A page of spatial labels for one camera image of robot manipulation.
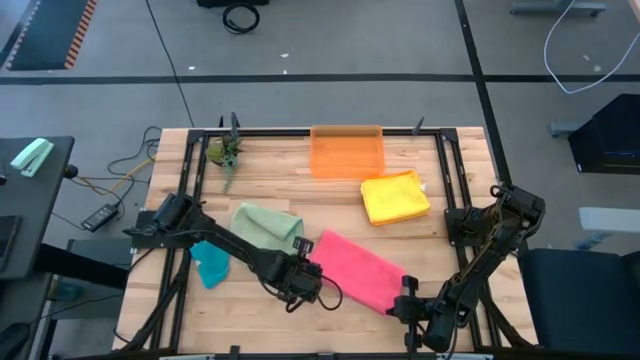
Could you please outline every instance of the yellow cloth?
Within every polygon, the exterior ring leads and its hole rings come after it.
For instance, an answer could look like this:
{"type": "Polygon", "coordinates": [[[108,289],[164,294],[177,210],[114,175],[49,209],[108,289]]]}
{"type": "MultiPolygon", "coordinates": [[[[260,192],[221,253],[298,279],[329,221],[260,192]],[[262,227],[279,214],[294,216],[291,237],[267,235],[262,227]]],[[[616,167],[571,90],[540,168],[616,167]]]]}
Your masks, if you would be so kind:
{"type": "Polygon", "coordinates": [[[431,204],[420,186],[420,176],[414,170],[363,181],[360,191],[369,221],[384,225],[426,215],[431,204]]]}

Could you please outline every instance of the white cable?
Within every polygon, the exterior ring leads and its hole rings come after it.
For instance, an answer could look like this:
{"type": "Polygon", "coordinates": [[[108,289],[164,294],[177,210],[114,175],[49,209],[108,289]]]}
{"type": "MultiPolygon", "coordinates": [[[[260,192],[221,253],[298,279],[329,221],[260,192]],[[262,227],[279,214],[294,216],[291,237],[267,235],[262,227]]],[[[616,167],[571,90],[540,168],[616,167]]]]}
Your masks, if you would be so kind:
{"type": "Polygon", "coordinates": [[[624,54],[624,56],[622,57],[622,60],[620,60],[620,62],[618,63],[618,65],[616,65],[615,68],[613,68],[613,70],[611,70],[610,73],[608,73],[607,75],[605,75],[602,79],[594,82],[591,85],[587,85],[585,87],[576,89],[576,90],[567,90],[562,83],[560,82],[560,80],[558,80],[558,78],[556,77],[556,75],[553,73],[553,71],[551,71],[551,68],[549,68],[549,61],[547,60],[547,48],[549,47],[549,39],[551,39],[551,34],[553,34],[553,31],[556,29],[556,26],[558,26],[558,24],[560,23],[560,21],[562,21],[562,19],[565,17],[565,15],[567,15],[567,13],[569,12],[569,10],[571,10],[571,7],[573,6],[573,4],[575,4],[576,0],[573,0],[571,2],[571,4],[569,4],[569,6],[567,7],[567,9],[564,11],[564,13],[562,13],[562,15],[560,15],[560,18],[558,19],[558,21],[556,21],[555,24],[553,24],[553,26],[551,27],[551,30],[549,30],[549,34],[547,35],[547,40],[544,42],[544,66],[547,68],[547,71],[549,72],[549,74],[551,74],[551,76],[553,76],[553,79],[558,83],[558,86],[560,86],[560,89],[562,89],[562,91],[565,92],[565,94],[568,95],[572,95],[572,94],[576,94],[579,93],[581,91],[587,90],[587,89],[591,89],[592,87],[600,84],[601,82],[607,80],[607,78],[609,78],[611,75],[613,75],[613,73],[615,73],[616,71],[618,71],[618,69],[620,68],[620,66],[622,66],[622,64],[625,62],[625,60],[627,60],[627,56],[629,56],[629,53],[631,52],[631,50],[633,49],[633,47],[636,44],[636,41],[638,41],[638,38],[640,38],[640,33],[638,33],[638,35],[636,35],[636,38],[633,39],[633,41],[631,42],[631,45],[629,45],[629,49],[627,49],[627,52],[624,54]]]}

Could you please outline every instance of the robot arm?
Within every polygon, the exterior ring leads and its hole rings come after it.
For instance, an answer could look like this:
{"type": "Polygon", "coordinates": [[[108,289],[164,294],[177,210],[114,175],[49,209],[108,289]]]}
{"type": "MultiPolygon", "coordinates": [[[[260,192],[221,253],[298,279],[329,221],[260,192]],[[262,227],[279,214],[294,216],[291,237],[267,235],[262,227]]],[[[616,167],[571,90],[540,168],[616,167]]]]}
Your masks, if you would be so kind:
{"type": "Polygon", "coordinates": [[[201,204],[184,194],[169,194],[155,213],[153,225],[128,229],[125,233],[173,237],[184,244],[184,248],[202,240],[208,241],[247,264],[265,290],[287,303],[288,312],[293,312],[305,301],[315,302],[322,289],[321,267],[305,257],[313,249],[313,242],[296,238],[294,247],[298,249],[297,255],[257,248],[216,224],[202,211],[201,204]]]}
{"type": "MultiPolygon", "coordinates": [[[[416,297],[417,279],[403,279],[403,285],[409,288],[409,295],[396,297],[394,307],[387,310],[387,314],[409,325],[409,332],[405,335],[409,352],[414,352],[421,343],[437,352],[447,351],[455,326],[464,327],[469,322],[470,315],[478,305],[479,292],[485,280],[523,240],[540,227],[545,212],[545,203],[541,198],[515,186],[494,186],[491,195],[496,202],[484,209],[445,212],[450,238],[476,242],[481,244],[481,248],[466,268],[444,283],[436,298],[416,297]],[[416,327],[419,321],[425,320],[429,324],[420,337],[416,327]]],[[[495,306],[490,306],[490,309],[494,313],[499,312],[495,306]]],[[[505,328],[503,332],[513,335],[508,336],[510,341],[514,339],[522,343],[522,338],[508,325],[504,316],[497,315],[499,325],[503,325],[501,329],[505,328]]]]}

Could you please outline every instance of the gray floor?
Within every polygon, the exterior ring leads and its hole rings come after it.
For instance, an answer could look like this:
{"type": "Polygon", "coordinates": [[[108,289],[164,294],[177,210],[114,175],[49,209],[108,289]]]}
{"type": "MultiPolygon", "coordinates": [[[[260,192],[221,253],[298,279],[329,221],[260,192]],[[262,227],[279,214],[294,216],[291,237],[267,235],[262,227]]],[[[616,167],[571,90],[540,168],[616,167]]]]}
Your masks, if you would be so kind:
{"type": "MultiPolygon", "coordinates": [[[[551,66],[563,74],[602,74],[619,60],[640,31],[626,1],[607,1],[597,19],[568,18],[550,48],[551,66]]],[[[26,0],[0,4],[0,43],[9,37],[26,0]]],[[[478,55],[486,74],[545,74],[542,46],[554,18],[513,17],[511,0],[466,0],[478,55]]],[[[151,0],[160,30],[180,75],[435,73],[471,74],[455,6],[450,0],[273,0],[261,9],[255,33],[232,36],[219,9],[191,0],[151,0]]],[[[640,73],[639,48],[621,73],[640,73]]],[[[9,72],[1,77],[170,76],[143,0],[99,1],[75,68],[9,72]]],[[[584,84],[567,84],[578,87],[584,84]]],[[[314,124],[484,126],[473,83],[342,82],[185,84],[198,126],[215,126],[235,111],[243,126],[314,124]]],[[[516,184],[547,200],[548,215],[533,247],[570,248],[583,236],[580,206],[637,207],[640,178],[579,175],[566,140],[548,136],[554,120],[586,121],[637,83],[608,83],[577,95],[555,84],[488,85],[509,167],[516,184]]],[[[150,125],[189,125],[173,84],[0,86],[0,136],[72,135],[72,163],[87,176],[108,175],[113,159],[133,154],[150,125]]],[[[129,170],[143,161],[122,164],[129,170]]],[[[139,173],[146,179],[150,168],[139,173]]],[[[146,195],[136,185],[127,214],[91,235],[52,219],[45,241],[118,235],[131,225],[146,195]]],[[[65,182],[55,211],[79,222],[106,201],[65,182]]],[[[598,250],[627,253],[638,239],[614,236],[598,250]]],[[[115,319],[60,324],[52,350],[64,356],[104,353],[115,319]]]]}

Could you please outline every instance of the orange plastic container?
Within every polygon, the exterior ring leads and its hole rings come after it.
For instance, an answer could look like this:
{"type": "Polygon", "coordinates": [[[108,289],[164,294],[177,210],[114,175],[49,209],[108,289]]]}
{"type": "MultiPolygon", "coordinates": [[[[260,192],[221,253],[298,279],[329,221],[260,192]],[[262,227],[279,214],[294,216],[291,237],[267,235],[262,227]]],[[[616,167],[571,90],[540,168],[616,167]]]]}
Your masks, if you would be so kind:
{"type": "Polygon", "coordinates": [[[314,178],[366,179],[383,172],[382,127],[311,128],[311,176],[314,178]]]}

